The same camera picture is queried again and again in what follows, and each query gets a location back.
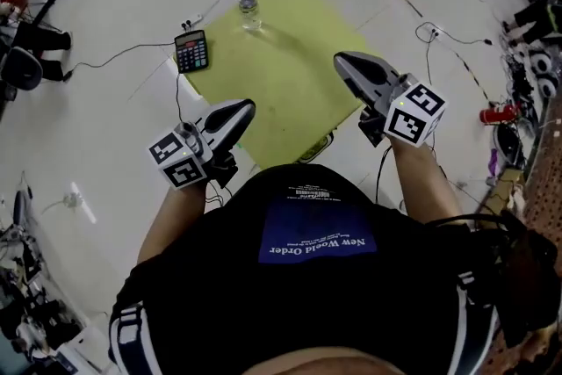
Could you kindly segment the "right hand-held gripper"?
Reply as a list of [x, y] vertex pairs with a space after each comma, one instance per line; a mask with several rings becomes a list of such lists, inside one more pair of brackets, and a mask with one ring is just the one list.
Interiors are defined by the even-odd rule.
[[389, 136], [418, 148], [447, 109], [447, 100], [433, 87], [412, 74], [400, 76], [380, 57], [341, 51], [333, 63], [352, 94], [367, 105], [358, 126], [374, 147]]

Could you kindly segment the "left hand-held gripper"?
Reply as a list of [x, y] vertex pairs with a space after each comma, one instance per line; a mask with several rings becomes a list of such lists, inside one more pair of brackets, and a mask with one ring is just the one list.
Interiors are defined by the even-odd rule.
[[150, 160], [174, 189], [212, 180], [225, 187], [238, 170], [231, 149], [255, 114], [251, 99], [212, 105], [199, 122], [182, 122], [148, 145]]

